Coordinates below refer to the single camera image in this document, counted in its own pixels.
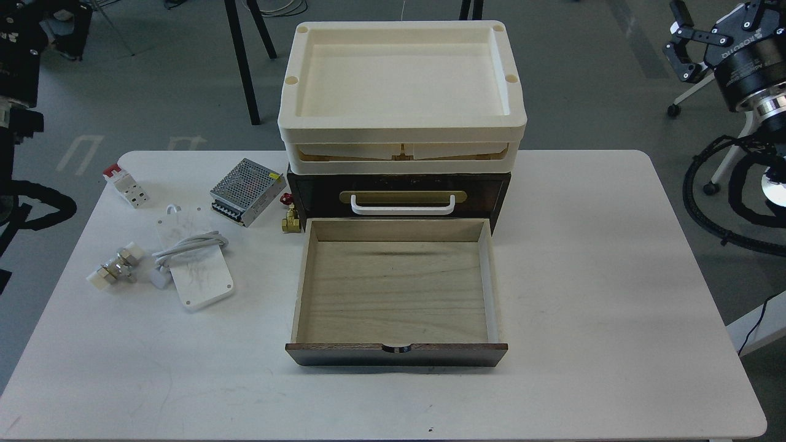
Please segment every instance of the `red breaker switch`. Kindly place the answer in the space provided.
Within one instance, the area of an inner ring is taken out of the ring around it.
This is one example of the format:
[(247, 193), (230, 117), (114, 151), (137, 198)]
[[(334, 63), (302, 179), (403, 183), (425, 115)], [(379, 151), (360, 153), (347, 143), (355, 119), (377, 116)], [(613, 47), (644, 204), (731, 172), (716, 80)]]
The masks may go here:
[(134, 177), (117, 163), (104, 170), (104, 179), (111, 183), (117, 190), (117, 193), (125, 198), (133, 208), (139, 207), (148, 200), (148, 194), (137, 184)]

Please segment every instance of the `open wooden drawer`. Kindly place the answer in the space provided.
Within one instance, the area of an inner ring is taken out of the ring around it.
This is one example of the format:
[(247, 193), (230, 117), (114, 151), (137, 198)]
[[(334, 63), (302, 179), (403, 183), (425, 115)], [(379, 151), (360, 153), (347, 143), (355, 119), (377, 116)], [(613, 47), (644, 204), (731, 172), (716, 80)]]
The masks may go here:
[(488, 219), (310, 219), (289, 355), (301, 365), (496, 366)]

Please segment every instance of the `drawer front panel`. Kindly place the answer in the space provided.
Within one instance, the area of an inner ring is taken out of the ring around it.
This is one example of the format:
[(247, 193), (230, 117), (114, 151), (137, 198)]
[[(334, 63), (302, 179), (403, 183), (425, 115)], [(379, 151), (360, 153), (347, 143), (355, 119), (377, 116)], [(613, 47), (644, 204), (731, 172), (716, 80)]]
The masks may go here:
[[(510, 174), (296, 175), (289, 172), (287, 179), (303, 226), (309, 218), (359, 216), (352, 212), (347, 201), (354, 192), (357, 192), (358, 203), (363, 202), (364, 205), (373, 204), (369, 202), (374, 199), (369, 192), (395, 192), (388, 204), (380, 205), (412, 207), (445, 205), (436, 202), (444, 196), (429, 198), (423, 197), (423, 194), (448, 192), (457, 195), (456, 206), (451, 214), (443, 216), (486, 218), (491, 221), (493, 230), (510, 183)], [(406, 201), (408, 194), (412, 195), (411, 202)]]

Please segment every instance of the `caster wheel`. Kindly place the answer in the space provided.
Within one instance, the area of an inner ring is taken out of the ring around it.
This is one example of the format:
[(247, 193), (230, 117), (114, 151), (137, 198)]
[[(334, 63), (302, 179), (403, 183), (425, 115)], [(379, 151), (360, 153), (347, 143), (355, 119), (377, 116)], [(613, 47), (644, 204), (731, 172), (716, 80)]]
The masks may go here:
[(704, 190), (705, 195), (715, 195), (718, 191), (720, 191), (721, 187), (714, 182), (708, 182), (702, 189)]
[(682, 108), (679, 105), (669, 105), (668, 109), (666, 109), (666, 115), (670, 116), (671, 118), (676, 118), (677, 115), (680, 114)]

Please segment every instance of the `white acrylic plate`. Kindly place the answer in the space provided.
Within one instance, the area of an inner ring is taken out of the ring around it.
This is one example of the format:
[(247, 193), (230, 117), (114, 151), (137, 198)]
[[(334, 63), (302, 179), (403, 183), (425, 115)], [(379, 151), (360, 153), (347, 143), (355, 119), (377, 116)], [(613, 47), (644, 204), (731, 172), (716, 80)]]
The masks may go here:
[[(209, 212), (200, 208), (162, 216), (156, 223), (161, 245), (168, 249), (182, 239), (213, 231)], [(217, 245), (174, 256), (170, 270), (180, 301), (189, 310), (213, 304), (234, 291), (232, 275)]]

